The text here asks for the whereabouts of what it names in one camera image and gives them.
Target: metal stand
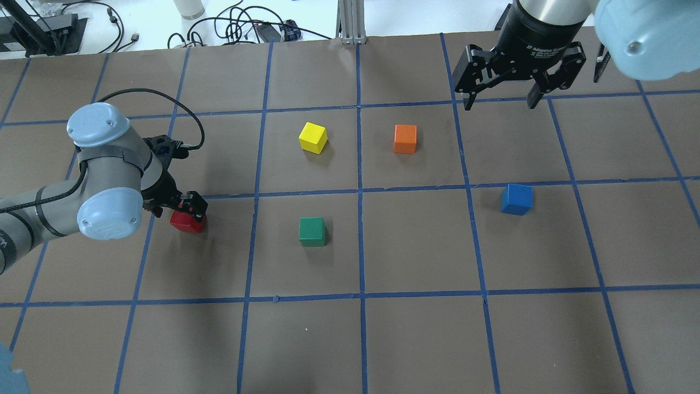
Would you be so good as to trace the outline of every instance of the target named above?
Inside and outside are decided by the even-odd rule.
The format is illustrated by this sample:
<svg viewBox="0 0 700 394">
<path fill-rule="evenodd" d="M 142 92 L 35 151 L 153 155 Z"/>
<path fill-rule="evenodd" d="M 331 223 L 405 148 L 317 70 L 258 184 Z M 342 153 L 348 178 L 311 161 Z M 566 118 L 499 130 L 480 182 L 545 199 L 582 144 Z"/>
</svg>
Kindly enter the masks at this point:
<svg viewBox="0 0 700 394">
<path fill-rule="evenodd" d="M 338 0 L 336 36 L 346 44 L 365 43 L 365 0 Z"/>
</svg>

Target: red block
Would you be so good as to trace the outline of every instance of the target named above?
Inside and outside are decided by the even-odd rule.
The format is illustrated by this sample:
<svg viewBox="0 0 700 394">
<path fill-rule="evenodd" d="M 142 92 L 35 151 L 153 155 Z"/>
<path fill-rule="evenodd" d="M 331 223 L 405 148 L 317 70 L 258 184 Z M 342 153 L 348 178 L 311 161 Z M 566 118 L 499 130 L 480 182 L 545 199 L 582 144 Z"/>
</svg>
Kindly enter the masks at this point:
<svg viewBox="0 0 700 394">
<path fill-rule="evenodd" d="M 202 221 L 198 222 L 194 217 L 184 213 L 173 211 L 172 217 L 170 217 L 170 224 L 180 231 L 187 231 L 188 233 L 201 233 L 204 228 L 204 223 L 207 221 L 207 216 L 203 216 Z"/>
</svg>

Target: grid square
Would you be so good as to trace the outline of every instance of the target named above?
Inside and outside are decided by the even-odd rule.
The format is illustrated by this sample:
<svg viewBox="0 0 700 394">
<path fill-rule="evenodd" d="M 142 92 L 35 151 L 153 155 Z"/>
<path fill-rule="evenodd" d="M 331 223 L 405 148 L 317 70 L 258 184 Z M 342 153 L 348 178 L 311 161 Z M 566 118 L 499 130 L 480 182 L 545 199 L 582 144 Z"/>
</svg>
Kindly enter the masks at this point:
<svg viewBox="0 0 700 394">
<path fill-rule="evenodd" d="M 138 306 L 119 392 L 236 391 L 243 304 Z"/>
<path fill-rule="evenodd" d="M 459 121 L 472 184 L 568 180 L 546 103 L 483 102 Z"/>
<path fill-rule="evenodd" d="M 362 392 L 360 302 L 255 302 L 243 394 Z"/>
<path fill-rule="evenodd" d="M 2 60 L 2 68 L 0 68 L 0 86 L 3 87 L 0 91 L 0 119 L 5 116 L 8 104 L 12 99 L 12 94 L 15 93 L 15 87 L 22 77 L 22 72 L 25 70 L 27 59 Z"/>
<path fill-rule="evenodd" d="M 339 39 L 275 43 L 267 107 L 357 104 L 355 50 L 354 45 L 343 45 Z"/>
<path fill-rule="evenodd" d="M 97 99 L 129 88 L 159 90 L 171 97 L 177 90 L 185 49 L 139 50 L 109 55 Z M 109 100 L 124 116 L 172 114 L 173 103 L 150 93 L 129 93 Z"/>
<path fill-rule="evenodd" d="M 675 177 L 641 97 L 552 103 L 577 179 Z"/>
<path fill-rule="evenodd" d="M 0 276 L 0 302 L 25 301 L 41 256 L 41 248 L 42 245 L 35 247 Z"/>
<path fill-rule="evenodd" d="M 13 366 L 33 393 L 111 393 L 128 318 L 129 306 L 29 308 Z"/>
<path fill-rule="evenodd" d="M 180 101 L 193 112 L 262 109 L 268 49 L 267 44 L 190 49 Z"/>
<path fill-rule="evenodd" d="M 489 308 L 504 393 L 627 391 L 599 293 L 491 296 Z"/>
<path fill-rule="evenodd" d="M 478 290 L 464 190 L 365 193 L 368 292 Z"/>
<path fill-rule="evenodd" d="M 472 190 L 489 289 L 597 287 L 571 186 L 533 187 L 533 208 L 524 216 L 501 213 L 502 190 Z"/>
<path fill-rule="evenodd" d="M 35 57 L 10 109 L 8 122 L 68 119 L 95 92 L 105 55 Z"/>
<path fill-rule="evenodd" d="M 393 152 L 394 128 L 418 126 L 415 154 Z M 452 106 L 362 110 L 363 187 L 464 184 Z"/>
<path fill-rule="evenodd" d="M 700 70 L 681 72 L 663 81 L 642 81 L 642 87 L 648 92 L 700 89 Z"/>
<path fill-rule="evenodd" d="M 324 247 L 299 243 L 299 218 L 322 217 Z M 252 296 L 357 293 L 357 195 L 261 198 Z"/>
<path fill-rule="evenodd" d="M 686 181 L 685 184 L 690 192 L 690 196 L 693 197 L 695 207 L 700 208 L 700 181 Z"/>
<path fill-rule="evenodd" d="M 481 297 L 367 300 L 370 393 L 492 393 Z"/>
<path fill-rule="evenodd" d="M 22 308 L 0 308 L 0 344 L 10 347 Z"/>
<path fill-rule="evenodd" d="M 612 292 L 608 296 L 637 393 L 697 392 L 700 292 Z"/>
<path fill-rule="evenodd" d="M 326 127 L 320 155 L 299 145 L 306 122 Z M 260 191 L 328 189 L 357 189 L 357 110 L 267 114 Z"/>
<path fill-rule="evenodd" d="M 436 34 L 372 37 L 360 47 L 360 63 L 363 104 L 452 99 Z"/>
<path fill-rule="evenodd" d="M 173 160 L 170 173 L 182 191 L 202 195 L 246 194 L 256 188 L 260 143 L 260 114 L 204 116 L 200 119 L 206 139 L 185 160 Z M 173 138 L 190 144 L 200 140 L 195 122 L 177 118 Z"/>
<path fill-rule="evenodd" d="M 678 182 L 579 190 L 606 285 L 700 282 L 700 228 Z"/>
<path fill-rule="evenodd" d="M 139 230 L 120 240 L 104 242 L 78 233 L 51 241 L 31 300 L 131 299 L 149 219 L 150 215 L 144 212 Z"/>
<path fill-rule="evenodd" d="M 0 140 L 0 157 L 5 163 L 0 172 L 1 197 L 65 179 L 75 146 L 64 124 L 5 126 Z"/>
<path fill-rule="evenodd" d="M 700 175 L 700 138 L 694 127 L 688 127 L 700 124 L 697 110 L 700 94 L 648 96 L 648 99 L 681 173 Z"/>
<path fill-rule="evenodd" d="M 184 233 L 156 219 L 143 270 L 141 299 L 242 297 L 253 199 L 210 200 L 201 233 Z"/>
</svg>

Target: black device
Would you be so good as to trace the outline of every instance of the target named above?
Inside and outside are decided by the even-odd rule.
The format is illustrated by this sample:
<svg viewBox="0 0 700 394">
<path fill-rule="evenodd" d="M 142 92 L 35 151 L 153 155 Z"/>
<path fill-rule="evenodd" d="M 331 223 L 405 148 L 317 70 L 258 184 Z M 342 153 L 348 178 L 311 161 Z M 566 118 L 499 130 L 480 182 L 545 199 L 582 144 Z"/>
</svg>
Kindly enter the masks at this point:
<svg viewBox="0 0 700 394">
<path fill-rule="evenodd" d="M 471 109 L 479 92 L 504 81 L 535 80 L 527 95 L 530 109 L 545 93 L 568 89 L 586 61 L 581 43 L 572 42 L 583 22 L 551 25 L 529 15 L 515 0 L 493 50 L 467 45 L 457 62 L 452 77 L 455 92 L 464 96 L 464 109 Z"/>
<path fill-rule="evenodd" d="M 19 42 L 12 34 L 15 18 L 0 18 L 0 52 L 10 52 L 11 50 L 26 50 L 25 46 Z"/>
<path fill-rule="evenodd" d="M 259 23 L 255 25 L 255 30 L 258 32 L 258 36 L 264 42 L 270 42 L 273 39 L 275 42 L 282 41 L 282 35 L 269 23 Z"/>
<path fill-rule="evenodd" d="M 299 41 L 302 38 L 302 31 L 292 19 L 285 20 L 284 25 L 279 27 L 279 31 L 284 33 L 284 42 Z"/>
<path fill-rule="evenodd" d="M 80 50 L 87 18 L 79 20 L 76 14 L 68 14 L 41 18 L 35 22 L 14 0 L 0 0 L 0 5 L 14 19 L 10 35 L 26 49 L 26 57 L 63 55 Z"/>
</svg>

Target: blue block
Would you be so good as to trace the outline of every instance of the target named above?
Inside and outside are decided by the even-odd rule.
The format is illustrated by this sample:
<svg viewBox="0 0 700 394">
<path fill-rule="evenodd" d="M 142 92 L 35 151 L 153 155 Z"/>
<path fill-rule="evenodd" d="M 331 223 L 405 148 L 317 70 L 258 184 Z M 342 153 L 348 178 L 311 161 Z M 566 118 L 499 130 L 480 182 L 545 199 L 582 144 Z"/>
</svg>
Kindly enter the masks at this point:
<svg viewBox="0 0 700 394">
<path fill-rule="evenodd" d="M 508 184 L 500 195 L 500 211 L 511 215 L 525 215 L 532 208 L 532 187 Z"/>
</svg>

